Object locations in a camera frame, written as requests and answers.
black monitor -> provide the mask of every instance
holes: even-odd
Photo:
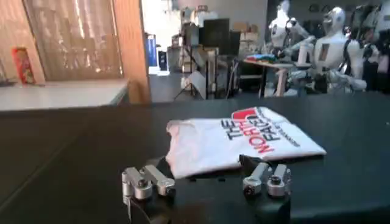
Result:
[[[206,19],[199,35],[204,47],[218,47],[220,55],[230,54],[229,19]]]

blue object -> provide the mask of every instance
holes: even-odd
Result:
[[[247,58],[254,58],[256,60],[276,60],[275,55],[273,54],[253,54]]]
[[[147,58],[149,66],[157,66],[157,48],[155,35],[147,37]]]

white humanoid robot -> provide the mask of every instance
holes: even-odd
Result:
[[[366,88],[363,76],[363,52],[359,42],[348,40],[342,30],[346,20],[343,9],[335,7],[324,16],[326,36],[318,39],[314,52],[310,53],[311,68],[290,73],[294,83],[302,78],[314,80],[314,90],[318,93],[344,93],[361,91]],[[350,75],[341,72],[344,62],[350,66]]]
[[[267,44],[268,52],[278,55],[284,48],[288,47],[289,33],[297,33],[304,38],[308,38],[308,32],[302,28],[295,18],[288,16],[290,7],[289,0],[283,0],[277,7],[277,17],[268,29],[271,32],[271,42]]]

wooden panel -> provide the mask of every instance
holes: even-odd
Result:
[[[125,78],[132,103],[150,103],[141,0],[113,0]]]
[[[0,1],[0,60],[10,80],[19,80],[11,55],[13,47],[25,47],[30,57],[34,77],[44,83],[44,75],[34,37],[30,30],[22,0]]]

black tabletop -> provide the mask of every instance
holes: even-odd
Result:
[[[166,155],[169,120],[254,106],[328,153],[290,165],[293,222],[390,217],[390,100],[366,93],[0,113],[0,223],[127,223],[120,173]]]

